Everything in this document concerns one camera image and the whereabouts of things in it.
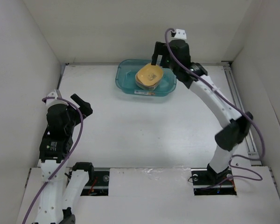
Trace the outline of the yellow plate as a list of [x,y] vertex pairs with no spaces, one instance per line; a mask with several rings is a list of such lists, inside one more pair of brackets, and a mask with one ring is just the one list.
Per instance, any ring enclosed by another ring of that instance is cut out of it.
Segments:
[[135,79],[139,84],[152,87],[163,78],[163,74],[160,66],[148,63],[136,73]]

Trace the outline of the beige plate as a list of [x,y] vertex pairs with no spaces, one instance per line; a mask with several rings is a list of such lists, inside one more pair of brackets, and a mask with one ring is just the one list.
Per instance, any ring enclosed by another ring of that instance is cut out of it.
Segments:
[[143,89],[143,90],[146,90],[146,91],[154,91],[154,90],[157,88],[157,86],[160,84],[160,82],[161,82],[161,81],[159,80],[156,84],[151,85],[151,86],[147,86],[147,85],[144,85],[142,82],[136,80],[136,85],[137,85],[138,87],[140,87],[141,89]]

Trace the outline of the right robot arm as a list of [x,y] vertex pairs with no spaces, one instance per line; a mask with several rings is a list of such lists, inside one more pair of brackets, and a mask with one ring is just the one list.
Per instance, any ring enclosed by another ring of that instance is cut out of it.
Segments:
[[253,116],[250,112],[242,115],[217,96],[207,70],[191,61],[189,45],[184,40],[172,40],[169,44],[156,42],[152,65],[156,65],[158,56],[161,56],[160,66],[171,69],[176,78],[206,104],[222,127],[215,135],[217,147],[206,172],[207,180],[216,184],[226,176],[229,161],[247,136]]

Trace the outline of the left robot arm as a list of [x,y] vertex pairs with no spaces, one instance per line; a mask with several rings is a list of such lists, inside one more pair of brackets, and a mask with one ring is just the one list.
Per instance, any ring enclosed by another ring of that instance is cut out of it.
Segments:
[[91,162],[77,162],[66,175],[69,157],[81,138],[84,119],[93,113],[90,103],[77,94],[73,103],[55,91],[43,102],[48,107],[47,127],[39,147],[42,186],[35,198],[39,199],[35,224],[73,224],[74,206],[85,185],[93,183],[95,174]]

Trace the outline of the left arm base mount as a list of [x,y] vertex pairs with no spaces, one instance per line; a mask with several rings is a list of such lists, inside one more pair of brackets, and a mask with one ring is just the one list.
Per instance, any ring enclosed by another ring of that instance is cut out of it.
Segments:
[[87,182],[81,196],[108,196],[110,168],[94,168],[93,180]]

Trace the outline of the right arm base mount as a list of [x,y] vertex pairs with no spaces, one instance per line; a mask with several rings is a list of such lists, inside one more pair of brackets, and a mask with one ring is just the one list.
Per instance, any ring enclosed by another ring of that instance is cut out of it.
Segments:
[[195,196],[218,196],[218,195],[232,195],[236,196],[236,188],[234,181],[227,177],[232,175],[231,169],[217,180],[212,181],[208,176],[206,168],[192,168],[191,176],[188,182],[193,184],[193,192]]

